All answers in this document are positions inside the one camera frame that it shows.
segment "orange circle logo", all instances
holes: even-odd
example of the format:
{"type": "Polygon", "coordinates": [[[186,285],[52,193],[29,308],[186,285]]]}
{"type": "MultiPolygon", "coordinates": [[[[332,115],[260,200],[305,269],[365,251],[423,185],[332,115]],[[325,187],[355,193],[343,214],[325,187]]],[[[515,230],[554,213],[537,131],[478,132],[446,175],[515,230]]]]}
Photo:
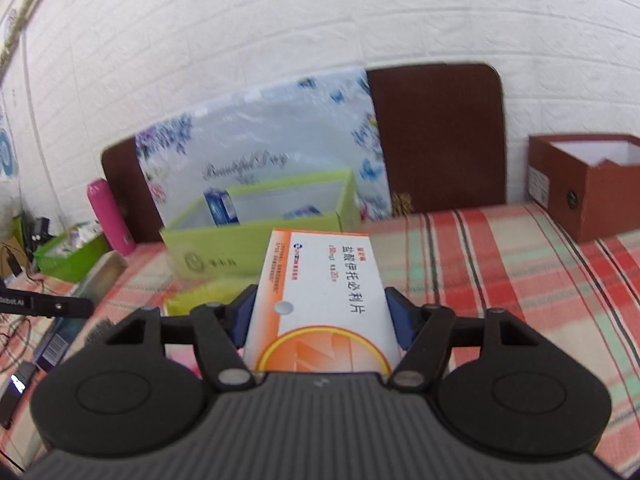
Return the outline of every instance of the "orange circle logo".
{"type": "Polygon", "coordinates": [[[389,363],[376,346],[359,334],[335,326],[308,326],[284,333],[263,352],[257,369],[391,374],[389,363]]]}

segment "green basket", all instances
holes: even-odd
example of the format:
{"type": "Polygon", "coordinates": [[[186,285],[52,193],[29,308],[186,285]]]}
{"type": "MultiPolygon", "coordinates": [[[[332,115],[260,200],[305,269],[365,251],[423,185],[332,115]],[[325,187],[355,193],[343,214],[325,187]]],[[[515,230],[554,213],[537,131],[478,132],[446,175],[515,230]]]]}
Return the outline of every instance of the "green basket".
{"type": "Polygon", "coordinates": [[[66,233],[62,233],[33,253],[43,274],[53,276],[63,282],[79,282],[100,259],[100,256],[111,251],[107,238],[101,234],[69,256],[50,256],[47,254],[65,239],[66,233]]]}

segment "blue circular sticker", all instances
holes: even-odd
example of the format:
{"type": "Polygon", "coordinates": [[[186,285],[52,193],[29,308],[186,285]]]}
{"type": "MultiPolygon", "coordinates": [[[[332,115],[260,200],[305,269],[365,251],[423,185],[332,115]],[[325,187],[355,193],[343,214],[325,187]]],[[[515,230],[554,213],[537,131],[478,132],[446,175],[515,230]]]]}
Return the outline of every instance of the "blue circular sticker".
{"type": "Polygon", "coordinates": [[[6,176],[12,176],[12,174],[14,174],[14,159],[11,154],[11,145],[9,144],[9,138],[6,136],[4,129],[0,129],[0,164],[2,164],[2,170],[6,176]]]}

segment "white brick wall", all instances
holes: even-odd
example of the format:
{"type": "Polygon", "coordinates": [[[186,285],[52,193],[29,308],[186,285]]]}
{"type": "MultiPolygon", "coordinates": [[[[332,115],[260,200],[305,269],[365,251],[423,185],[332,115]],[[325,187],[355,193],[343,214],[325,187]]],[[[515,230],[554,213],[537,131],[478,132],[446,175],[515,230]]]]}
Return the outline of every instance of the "white brick wall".
{"type": "MultiPolygon", "coordinates": [[[[84,186],[104,146],[199,101],[345,64],[495,66],[510,200],[524,196],[530,133],[640,135],[640,0],[43,0],[26,43],[12,73],[26,63],[69,222],[92,215],[84,186]]],[[[20,148],[34,129],[24,106],[10,112],[23,178],[36,182],[42,167],[20,148]]],[[[52,206],[46,186],[23,193],[52,206]]]]}

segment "red plaid fabric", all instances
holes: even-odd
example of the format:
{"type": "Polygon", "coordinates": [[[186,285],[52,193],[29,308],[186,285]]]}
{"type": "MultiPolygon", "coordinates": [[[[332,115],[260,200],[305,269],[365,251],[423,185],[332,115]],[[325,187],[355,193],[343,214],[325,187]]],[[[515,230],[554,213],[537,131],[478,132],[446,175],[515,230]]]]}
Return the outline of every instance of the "red plaid fabric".
{"type": "MultiPolygon", "coordinates": [[[[411,216],[366,230],[385,285],[460,316],[506,308],[594,372],[613,403],[596,453],[626,476],[640,466],[640,231],[578,246],[535,205],[411,216]]],[[[162,245],[137,248],[72,351],[97,321],[117,322],[179,290],[163,251],[162,245]]],[[[17,285],[34,290],[25,280],[17,285]]],[[[46,285],[62,294],[71,288],[55,280],[46,285]]],[[[27,356],[48,323],[32,319],[27,356]]],[[[12,346],[14,352],[19,348],[12,346]]],[[[477,356],[477,349],[457,349],[451,367],[477,356]]],[[[11,364],[9,354],[0,365],[3,360],[11,364]]],[[[21,466],[41,449],[27,406],[20,406],[11,431],[0,434],[2,450],[21,466]]]]}

